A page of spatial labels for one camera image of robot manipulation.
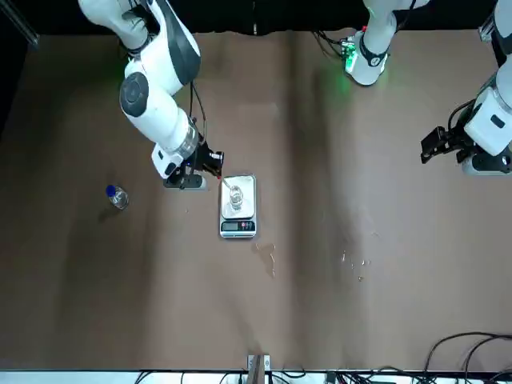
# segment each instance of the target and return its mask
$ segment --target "blue bottle cap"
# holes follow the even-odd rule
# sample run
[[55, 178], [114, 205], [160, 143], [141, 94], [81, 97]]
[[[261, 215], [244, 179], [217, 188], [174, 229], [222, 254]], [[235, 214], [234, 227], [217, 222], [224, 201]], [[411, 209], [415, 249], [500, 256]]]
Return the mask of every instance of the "blue bottle cap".
[[112, 198], [113, 196], [115, 196], [115, 186], [107, 186], [106, 187], [106, 195], [109, 198]]

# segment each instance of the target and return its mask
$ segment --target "green indicator light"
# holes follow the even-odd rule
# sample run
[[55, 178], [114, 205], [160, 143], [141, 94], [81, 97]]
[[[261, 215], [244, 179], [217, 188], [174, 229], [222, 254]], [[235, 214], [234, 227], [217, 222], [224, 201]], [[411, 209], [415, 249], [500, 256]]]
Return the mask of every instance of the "green indicator light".
[[354, 70], [355, 62], [358, 60], [358, 53], [353, 52], [345, 61], [345, 71], [349, 74]]

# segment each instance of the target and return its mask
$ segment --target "small glass bottle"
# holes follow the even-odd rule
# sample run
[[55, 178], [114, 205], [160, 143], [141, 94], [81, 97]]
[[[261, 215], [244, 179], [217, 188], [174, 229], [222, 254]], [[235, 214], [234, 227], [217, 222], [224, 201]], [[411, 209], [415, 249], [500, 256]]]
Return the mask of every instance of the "small glass bottle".
[[130, 202], [128, 194], [120, 186], [107, 186], [106, 195], [112, 205], [120, 210], [124, 210]]

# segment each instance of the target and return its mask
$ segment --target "white robot link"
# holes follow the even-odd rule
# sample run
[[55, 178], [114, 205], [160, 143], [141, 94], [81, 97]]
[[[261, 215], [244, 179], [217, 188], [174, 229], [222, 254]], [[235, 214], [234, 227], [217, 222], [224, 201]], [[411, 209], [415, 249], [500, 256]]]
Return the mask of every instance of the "white robot link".
[[[406, 23], [413, 9], [430, 0], [363, 0], [370, 13], [366, 30], [350, 37], [346, 72], [358, 84], [374, 84], [384, 71], [391, 39]], [[409, 10], [397, 26], [395, 10]], [[433, 156], [457, 152], [457, 161], [467, 174], [512, 174], [512, 1], [498, 0], [494, 12], [479, 29], [483, 41], [496, 41], [505, 62], [478, 92], [476, 99], [457, 108], [448, 127], [436, 127], [422, 140], [422, 163]], [[456, 123], [452, 120], [462, 111]]]
[[[151, 158], [168, 188], [206, 188], [195, 170], [222, 176], [223, 152], [213, 152], [194, 120], [172, 96], [198, 75], [201, 55], [168, 0], [78, 0], [94, 24], [116, 33], [131, 56], [119, 102], [128, 119], [155, 143]], [[146, 17], [159, 25], [148, 32]]]

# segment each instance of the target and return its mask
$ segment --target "robot end effector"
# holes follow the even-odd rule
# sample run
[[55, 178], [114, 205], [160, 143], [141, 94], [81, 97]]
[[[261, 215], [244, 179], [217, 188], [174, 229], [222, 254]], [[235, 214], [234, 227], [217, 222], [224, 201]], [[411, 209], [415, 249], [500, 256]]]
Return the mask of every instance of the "robot end effector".
[[[475, 100], [457, 108], [447, 130], [438, 126], [422, 140], [422, 163], [433, 156], [457, 150], [457, 162], [467, 174], [512, 174], [512, 2], [499, 0], [479, 31], [483, 41], [492, 32], [497, 48], [507, 57], [484, 84]], [[462, 110], [455, 126], [454, 115]]]

